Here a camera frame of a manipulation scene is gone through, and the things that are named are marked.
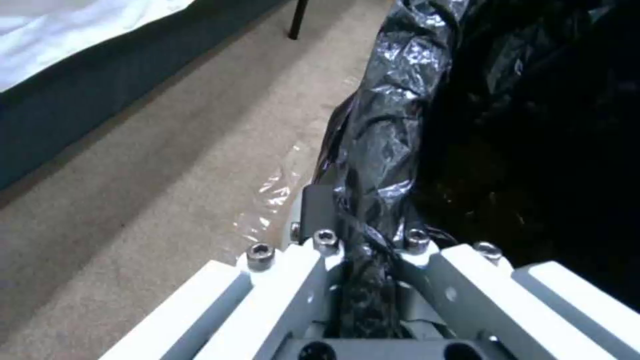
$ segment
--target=white fabric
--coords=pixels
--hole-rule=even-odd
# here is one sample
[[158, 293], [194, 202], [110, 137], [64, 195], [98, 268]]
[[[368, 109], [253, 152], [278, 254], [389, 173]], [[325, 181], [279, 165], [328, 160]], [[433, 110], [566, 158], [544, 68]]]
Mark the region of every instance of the white fabric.
[[0, 92], [193, 0], [0, 0]]

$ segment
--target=dark blue fabric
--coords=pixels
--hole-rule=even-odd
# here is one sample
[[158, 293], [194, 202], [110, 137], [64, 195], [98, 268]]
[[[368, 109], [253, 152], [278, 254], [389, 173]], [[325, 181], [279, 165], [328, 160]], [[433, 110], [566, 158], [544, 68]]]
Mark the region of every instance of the dark blue fabric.
[[0, 94], [0, 189], [283, 0], [196, 0]]

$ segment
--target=black plastic bag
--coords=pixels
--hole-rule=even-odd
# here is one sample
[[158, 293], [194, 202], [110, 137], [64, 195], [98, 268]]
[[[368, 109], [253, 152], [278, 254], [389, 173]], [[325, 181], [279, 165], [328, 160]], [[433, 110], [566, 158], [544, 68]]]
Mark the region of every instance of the black plastic bag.
[[342, 337], [400, 336], [394, 238], [414, 208], [434, 238], [491, 241], [516, 266], [559, 260], [637, 306], [631, 241], [607, 247], [638, 235], [636, 15], [633, 2], [396, 1], [314, 179], [334, 186], [346, 246]]

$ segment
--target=carpet floor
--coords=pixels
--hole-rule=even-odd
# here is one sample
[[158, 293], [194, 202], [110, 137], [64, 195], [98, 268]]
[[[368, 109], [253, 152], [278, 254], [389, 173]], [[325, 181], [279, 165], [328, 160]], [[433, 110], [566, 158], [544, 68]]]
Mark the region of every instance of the carpet floor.
[[235, 263], [234, 223], [292, 151], [312, 168], [389, 6], [311, 1], [292, 41], [291, 1], [1, 192], [0, 359], [97, 358], [207, 260]]

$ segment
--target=metal leg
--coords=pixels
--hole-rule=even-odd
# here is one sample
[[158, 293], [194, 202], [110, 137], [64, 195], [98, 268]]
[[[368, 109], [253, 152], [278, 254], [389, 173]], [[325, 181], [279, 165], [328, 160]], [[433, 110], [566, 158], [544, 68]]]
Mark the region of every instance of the metal leg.
[[300, 25], [302, 25], [302, 18], [305, 16], [305, 10], [307, 9], [308, 2], [309, 0], [298, 0], [296, 13], [293, 15], [293, 22], [291, 23], [291, 30], [289, 30], [289, 38], [291, 40], [298, 39], [298, 34], [300, 34]]

